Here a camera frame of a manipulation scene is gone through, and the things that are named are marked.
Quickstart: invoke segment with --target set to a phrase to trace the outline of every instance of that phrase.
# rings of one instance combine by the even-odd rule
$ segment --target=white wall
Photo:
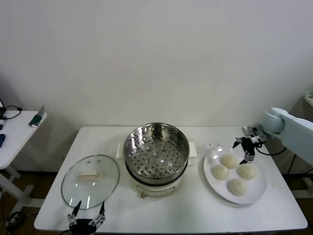
[[[313,83],[313,2],[3,0],[1,98],[49,118],[17,157],[57,170],[84,125],[244,125]]]

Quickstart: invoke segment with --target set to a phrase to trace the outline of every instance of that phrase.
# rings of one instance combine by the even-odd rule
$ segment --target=table leg
[[[9,174],[13,175],[15,178],[17,179],[20,179],[21,178],[21,174],[19,174],[13,166],[8,166],[6,169],[5,169],[6,172],[8,172]]]
[[[310,178],[302,178],[307,185],[307,190],[292,190],[295,198],[313,198],[313,182]]]
[[[40,208],[44,202],[44,199],[29,197],[30,193],[34,189],[34,185],[27,185],[25,191],[22,191],[18,187],[16,187],[10,180],[0,174],[0,186],[18,200],[11,213],[14,213],[16,211],[18,212],[23,207]]]
[[[5,191],[10,193],[16,199],[23,197],[23,191],[16,187],[12,182],[0,174],[0,185]]]
[[[15,179],[14,175],[11,175],[10,178],[9,178],[9,181],[13,182],[14,179]]]

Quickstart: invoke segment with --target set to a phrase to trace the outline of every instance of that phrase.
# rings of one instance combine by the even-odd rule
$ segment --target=white table
[[[93,154],[114,157],[135,127],[83,127],[69,150],[58,175],[35,220],[39,230],[68,229],[67,214],[72,208],[61,196],[61,183],[68,169],[78,160]],[[232,147],[241,127],[179,127],[195,142],[198,164],[188,166],[179,189],[166,197],[142,199],[121,162],[120,182],[105,203],[106,221],[100,233],[244,233],[294,230],[307,227],[307,221],[273,159],[256,154],[255,163],[263,169],[267,189],[252,205],[238,205],[221,198],[203,173],[203,158],[208,149],[220,143]],[[79,211],[78,218],[94,218],[100,207]]]
[[[13,117],[18,111],[6,111],[7,117]],[[5,134],[5,141],[0,148],[0,169],[5,169],[12,176],[8,180],[0,174],[0,185],[5,191],[14,196],[18,202],[16,203],[13,212],[20,211],[23,206],[27,207],[40,207],[43,199],[29,198],[29,194],[34,188],[34,185],[28,185],[25,191],[21,191],[13,183],[14,177],[20,178],[21,175],[10,164],[15,159],[20,150],[24,147],[31,136],[40,127],[29,127],[28,124],[32,118],[37,114],[37,111],[22,111],[20,115],[14,119],[6,120],[0,134]]]

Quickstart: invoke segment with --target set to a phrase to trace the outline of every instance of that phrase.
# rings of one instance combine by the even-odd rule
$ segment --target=lid rim
[[[62,196],[62,198],[63,198],[63,200],[64,200],[64,202],[66,203],[67,206],[72,207],[72,208],[75,207],[75,206],[70,206],[70,205],[67,203],[67,201],[66,201],[66,199],[64,198],[64,196],[63,196],[63,190],[62,190],[63,187],[62,187],[62,186],[63,186],[64,179],[66,178],[66,176],[67,176],[67,174],[69,173],[69,171],[70,171],[73,167],[75,167],[79,162],[81,162],[82,160],[85,160],[86,158],[95,157],[95,156],[107,157],[107,158],[113,160],[113,162],[116,164],[117,170],[118,170],[117,182],[116,182],[116,185],[115,185],[115,187],[113,188],[112,192],[111,192],[104,200],[102,200],[99,204],[96,204],[96,205],[94,205],[94,206],[92,206],[92,207],[89,207],[89,208],[80,208],[80,210],[89,210],[89,209],[91,209],[91,208],[95,208],[95,207],[101,205],[102,202],[103,202],[103,201],[106,201],[106,200],[113,194],[113,192],[115,191],[115,189],[116,189],[116,187],[117,187],[117,185],[118,185],[118,183],[119,183],[119,179],[120,179],[120,169],[119,169],[119,165],[118,165],[117,161],[116,161],[114,158],[112,158],[112,157],[110,157],[110,156],[108,156],[108,155],[104,155],[104,154],[94,154],[94,155],[90,155],[90,156],[87,156],[87,157],[82,158],[81,160],[77,161],[74,165],[72,165],[72,166],[67,170],[67,173],[66,173],[65,176],[63,177],[63,180],[62,180],[62,183],[61,183],[61,196]]]

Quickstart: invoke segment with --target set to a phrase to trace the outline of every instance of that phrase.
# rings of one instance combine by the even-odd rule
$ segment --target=black cable
[[[16,229],[20,228],[23,225],[24,221],[24,213],[17,211],[10,214],[10,216],[7,218],[5,227],[9,232],[14,233]]]
[[[1,190],[1,194],[2,194],[2,218],[3,218],[3,222],[5,223],[6,219],[4,218],[4,193],[3,193],[2,188],[0,188],[0,190]]]
[[[263,155],[266,155],[266,156],[276,156],[276,155],[279,155],[279,154],[282,154],[287,148],[285,147],[282,151],[278,152],[278,153],[274,153],[274,154],[268,154],[268,153],[263,153],[259,150],[259,148],[256,147],[256,151],[258,151],[259,153],[263,154]]]
[[[308,226],[311,228],[311,229],[313,229],[313,225],[312,225],[312,223],[307,219],[307,222],[308,222]]]
[[[311,170],[313,170],[313,168]],[[311,170],[308,170],[307,172],[305,172],[305,174],[308,174]]]
[[[9,105],[9,106],[6,106],[6,107],[5,107],[5,109],[7,109],[7,108],[9,108],[9,107],[14,107],[14,108],[16,108],[16,109],[19,111],[19,113],[18,113],[18,114],[16,114],[15,116],[13,116],[13,117],[5,117],[5,116],[2,116],[4,120],[9,120],[9,119],[16,118],[18,115],[20,115],[20,114],[21,114],[21,112],[22,112],[22,110],[23,110],[22,108],[17,107],[17,106],[15,106],[15,105]]]
[[[69,232],[70,230],[64,230],[63,232],[60,233],[60,235],[65,234],[66,232]]]
[[[291,171],[291,168],[292,168],[292,165],[293,165],[293,162],[294,162],[296,156],[297,156],[297,155],[295,154],[294,157],[293,157],[293,159],[292,159],[292,162],[291,162],[291,164],[290,164],[290,167],[289,167],[289,170],[288,170],[288,173],[287,173],[288,175],[289,175],[289,173],[290,173],[290,171]]]
[[[27,215],[27,216],[25,216],[25,218],[28,218],[28,217],[31,217],[31,216],[34,216],[34,215],[38,215],[38,213]]]

